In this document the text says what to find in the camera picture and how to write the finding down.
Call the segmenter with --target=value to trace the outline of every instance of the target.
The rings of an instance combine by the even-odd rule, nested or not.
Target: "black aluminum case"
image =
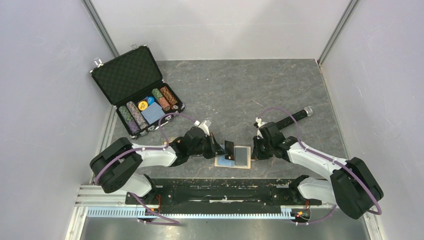
[[[159,127],[159,121],[141,129],[140,133],[132,135],[124,118],[118,111],[120,106],[125,106],[129,101],[133,101],[137,105],[144,98],[153,97],[153,89],[160,89],[166,86],[178,101],[176,104],[178,109],[171,108],[169,111],[164,111],[165,114],[180,113],[185,108],[180,98],[164,81],[164,77],[147,45],[136,47],[106,63],[99,64],[90,73],[103,94],[114,105],[119,119],[132,139],[156,130]],[[166,124],[171,118],[172,116],[168,116],[162,120],[161,124]]]

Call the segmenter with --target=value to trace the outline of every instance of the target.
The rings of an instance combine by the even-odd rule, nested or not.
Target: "white wall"
[[[89,76],[112,56],[79,0],[0,3],[0,239],[60,240],[110,104]]]
[[[424,214],[424,1],[363,0],[323,64],[351,156],[384,191],[387,239],[419,239]]]
[[[120,54],[157,60],[317,59],[349,0],[92,0]]]

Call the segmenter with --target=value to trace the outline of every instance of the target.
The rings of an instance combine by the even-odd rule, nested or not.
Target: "purple cable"
[[[308,151],[308,152],[310,152],[310,153],[312,153],[312,154],[314,154],[314,155],[316,155],[316,156],[318,156],[318,157],[321,157],[321,158],[323,158],[323,159],[325,159],[325,160],[327,160],[327,161],[329,161],[329,162],[332,162],[333,163],[333,159],[332,158],[330,158],[330,157],[328,157],[328,156],[326,156],[326,155],[323,155],[323,154],[321,154],[321,153],[319,153],[319,152],[316,152],[316,151],[314,151],[314,150],[311,150],[311,149],[309,149],[309,148],[306,148],[305,147],[305,145],[302,143],[302,141],[301,141],[301,129],[299,128],[299,124],[298,124],[298,122],[296,121],[296,119],[290,114],[290,112],[289,111],[287,111],[287,110],[285,110],[284,108],[281,108],[281,107],[270,107],[270,108],[267,108],[267,109],[265,109],[264,111],[262,111],[260,114],[259,114],[259,116],[258,116],[258,118],[260,118],[264,113],[266,113],[266,112],[268,112],[269,110],[280,110],[280,111],[282,111],[282,112],[284,112],[284,113],[286,113],[292,120],[293,120],[293,122],[294,122],[294,124],[296,125],[296,128],[297,128],[297,141],[299,142],[299,145],[305,150],[305,151]],[[358,183],[359,183],[359,185],[365,190],[365,192],[366,192],[366,194],[368,194],[368,196],[369,196],[369,198],[371,199],[371,201],[372,201],[372,203],[375,205],[375,207],[377,208],[377,211],[372,211],[372,210],[368,210],[368,212],[369,213],[371,213],[371,214],[375,214],[375,215],[381,215],[383,212],[382,212],[382,208],[380,207],[380,205],[379,205],[379,203],[377,202],[377,199],[373,196],[373,194],[371,193],[371,191],[367,188],[367,186],[365,186],[365,183],[355,174],[355,173],[353,173],[348,167],[346,167],[345,165],[343,165],[342,163],[340,163],[340,162],[338,162],[338,161],[334,161],[334,163],[335,164],[337,164],[338,166],[340,166],[341,168],[343,168],[346,172],[348,172]],[[311,222],[311,223],[318,223],[318,222],[320,222],[321,220],[324,220],[324,219],[327,219],[328,217],[330,217],[331,216],[331,214],[328,214],[327,216],[325,216],[324,218],[322,218],[322,219],[319,219],[319,220],[316,220],[316,221],[313,221],[313,222]]]
[[[296,226],[300,225],[300,226],[307,226],[307,225],[311,225],[311,224],[317,224],[319,222],[322,222],[326,219],[328,219],[329,217],[331,217],[333,215],[333,213],[336,211],[337,205],[334,205],[331,209],[331,211],[323,218],[320,218],[318,220],[314,220],[314,221],[309,221],[309,222],[294,222],[292,221],[292,223],[296,224]]]
[[[171,116],[171,115],[180,115],[180,116],[183,116],[183,117],[184,117],[184,118],[186,118],[186,119],[191,120],[193,123],[195,123],[195,122],[196,122],[196,120],[195,120],[194,118],[192,118],[191,116],[187,116],[187,115],[185,115],[185,114],[181,114],[181,113],[178,113],[178,112],[171,112],[171,113],[167,113],[167,114],[163,115],[163,116],[159,119],[159,130],[160,130],[160,132],[162,133],[162,136],[163,136],[163,137],[165,137],[165,140],[166,140],[165,148],[168,148],[168,146],[170,145],[170,141],[168,140],[168,136],[165,134],[164,130],[162,129],[161,122],[162,122],[162,119],[164,119],[164,117],[166,117],[166,116]]]
[[[177,226],[177,225],[180,225],[180,222],[179,221],[174,220],[174,219],[171,219],[171,218],[168,218],[166,216],[162,216],[162,215],[160,215],[160,214],[152,211],[149,207],[146,206],[146,204],[135,193],[130,192],[130,194],[132,195],[132,197],[134,197],[137,200],[137,202],[139,204],[141,204],[146,209],[146,211],[148,211],[149,213],[155,215],[158,218],[161,218],[161,219],[166,220],[166,221],[170,221],[170,222],[151,222],[151,221],[146,221],[146,222],[144,222],[145,224],[151,224],[151,225],[167,225],[167,226]]]

